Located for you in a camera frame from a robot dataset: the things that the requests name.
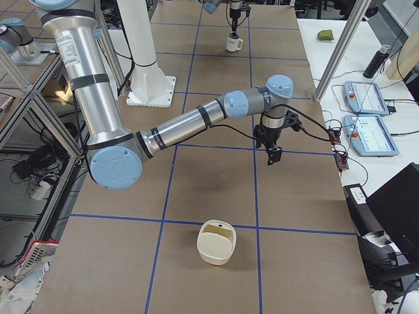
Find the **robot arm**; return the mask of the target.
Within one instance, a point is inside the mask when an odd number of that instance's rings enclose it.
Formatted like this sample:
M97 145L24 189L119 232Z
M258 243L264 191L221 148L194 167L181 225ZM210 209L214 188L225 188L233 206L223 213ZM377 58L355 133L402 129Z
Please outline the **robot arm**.
M94 36L98 7L94 1L36 1L41 23L55 39L90 134L86 160L92 179L105 188L123 190L141 176L143 165L157 152L223 126L224 120L259 115L251 136L280 160L277 142L289 126L293 81L273 75L263 86L227 92L160 125L134 126L134 113L117 102Z
M220 0L205 0L202 1L202 7L208 14L213 14L220 7L224 7L227 24L231 28L233 35L237 35L237 29L239 26L239 19L242 17L242 13L246 11L246 6L243 1L231 0L231 1L220 1Z

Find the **second grey robot base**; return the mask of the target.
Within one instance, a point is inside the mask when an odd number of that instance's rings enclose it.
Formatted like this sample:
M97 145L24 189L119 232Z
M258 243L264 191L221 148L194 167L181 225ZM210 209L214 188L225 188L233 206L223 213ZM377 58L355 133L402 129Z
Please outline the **second grey robot base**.
M54 43L38 43L19 18L1 20L1 48L16 65L40 65L57 54Z

